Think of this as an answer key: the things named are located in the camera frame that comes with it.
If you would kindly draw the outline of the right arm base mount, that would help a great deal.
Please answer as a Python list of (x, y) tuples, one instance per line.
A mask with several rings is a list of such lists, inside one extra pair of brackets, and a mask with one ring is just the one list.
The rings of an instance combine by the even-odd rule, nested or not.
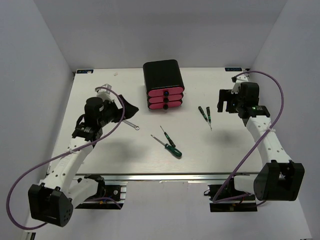
[(209, 174), (205, 175), (207, 189), (203, 195), (208, 197), (209, 210), (211, 213), (253, 213), (258, 211), (256, 197), (254, 195), (245, 195), (243, 191), (235, 189), (234, 180), (222, 189), (221, 193), (214, 200), (214, 197), (228, 174)]

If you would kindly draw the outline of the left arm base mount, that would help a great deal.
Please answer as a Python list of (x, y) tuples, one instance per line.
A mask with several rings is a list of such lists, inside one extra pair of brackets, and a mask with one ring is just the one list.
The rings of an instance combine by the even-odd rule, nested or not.
[(78, 183), (83, 180), (94, 180), (98, 182), (97, 193), (90, 196), (85, 202), (79, 204), (76, 209), (87, 210), (120, 210), (126, 199), (127, 184), (116, 181), (105, 181), (101, 175), (88, 174), (77, 179)]

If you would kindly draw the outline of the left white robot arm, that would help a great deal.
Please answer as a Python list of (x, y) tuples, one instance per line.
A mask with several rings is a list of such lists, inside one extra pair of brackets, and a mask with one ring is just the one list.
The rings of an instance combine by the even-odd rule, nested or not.
[(103, 198), (105, 180), (97, 174), (88, 174), (72, 185), (72, 181), (96, 141), (102, 138), (103, 127), (130, 119), (138, 108), (119, 96), (122, 108), (108, 97), (101, 95), (86, 100), (84, 114), (76, 123), (66, 156), (62, 156), (53, 171), (41, 184), (33, 184), (28, 190), (30, 215), (33, 219), (64, 227), (73, 210), (85, 200)]

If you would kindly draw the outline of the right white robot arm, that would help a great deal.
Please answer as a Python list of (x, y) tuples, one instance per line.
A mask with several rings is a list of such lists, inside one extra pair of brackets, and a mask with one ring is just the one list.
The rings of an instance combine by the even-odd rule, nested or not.
[(246, 193), (260, 201), (295, 201), (305, 168), (294, 162), (281, 145), (267, 107), (259, 105), (259, 85), (242, 82), (235, 87), (236, 91), (219, 91), (217, 111), (238, 114), (252, 135), (264, 166), (258, 174), (233, 175), (233, 182), (225, 187), (226, 195), (233, 200)]

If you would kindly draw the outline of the small black green screwdriver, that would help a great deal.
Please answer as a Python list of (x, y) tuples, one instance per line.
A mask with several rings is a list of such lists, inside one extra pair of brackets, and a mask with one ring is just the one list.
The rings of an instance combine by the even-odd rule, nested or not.
[(173, 148), (175, 148), (176, 145), (175, 145), (175, 143), (173, 142), (173, 140), (170, 138), (170, 136), (167, 134), (167, 132), (162, 128), (162, 126), (160, 126), (160, 128), (162, 129), (163, 134), (165, 135), (165, 137), (166, 137), (166, 139), (168, 140), (169, 144), (170, 144)]

